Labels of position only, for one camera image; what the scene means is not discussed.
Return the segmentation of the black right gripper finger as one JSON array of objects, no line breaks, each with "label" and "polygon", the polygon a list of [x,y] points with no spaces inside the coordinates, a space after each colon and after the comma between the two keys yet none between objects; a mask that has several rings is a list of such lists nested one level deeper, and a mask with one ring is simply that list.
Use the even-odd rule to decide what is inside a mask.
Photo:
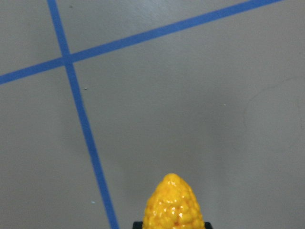
[{"label": "black right gripper finger", "polygon": [[[135,221],[132,225],[132,229],[142,229],[143,222],[142,221]],[[206,229],[213,229],[210,222],[205,222]]]}]

